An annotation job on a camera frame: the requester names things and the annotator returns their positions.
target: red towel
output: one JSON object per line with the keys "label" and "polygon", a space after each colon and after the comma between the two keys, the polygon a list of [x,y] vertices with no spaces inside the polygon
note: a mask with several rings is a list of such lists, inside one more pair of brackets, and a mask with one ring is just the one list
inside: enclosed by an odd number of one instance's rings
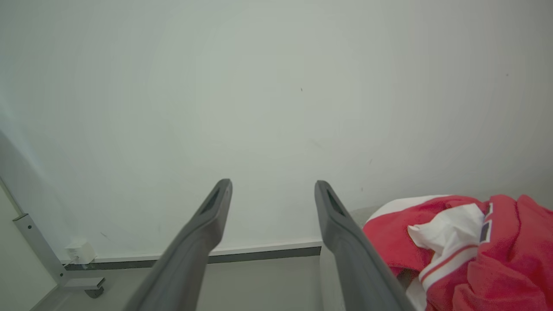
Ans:
{"label": "red towel", "polygon": [[[363,231],[395,275],[403,269],[419,273],[426,310],[553,310],[553,212],[526,195],[517,201],[497,195],[486,202],[442,196],[399,205],[388,213],[383,206]],[[444,254],[418,247],[409,235],[408,226],[428,224],[444,210],[466,207],[481,212],[472,224],[480,221],[479,232],[456,231]],[[463,237],[465,233],[473,240]]]}

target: red and white garment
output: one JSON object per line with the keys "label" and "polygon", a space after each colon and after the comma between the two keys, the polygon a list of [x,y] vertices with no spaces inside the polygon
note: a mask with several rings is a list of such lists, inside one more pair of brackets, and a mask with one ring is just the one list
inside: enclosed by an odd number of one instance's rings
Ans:
{"label": "red and white garment", "polygon": [[553,212],[523,195],[392,201],[363,231],[417,310],[553,310]]}

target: white power adapter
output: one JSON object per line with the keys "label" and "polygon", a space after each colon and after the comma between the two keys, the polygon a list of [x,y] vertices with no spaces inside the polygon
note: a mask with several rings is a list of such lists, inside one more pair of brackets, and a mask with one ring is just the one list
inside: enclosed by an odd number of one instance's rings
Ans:
{"label": "white power adapter", "polygon": [[86,265],[96,258],[96,253],[86,240],[73,242],[65,247],[67,254],[76,265]]}

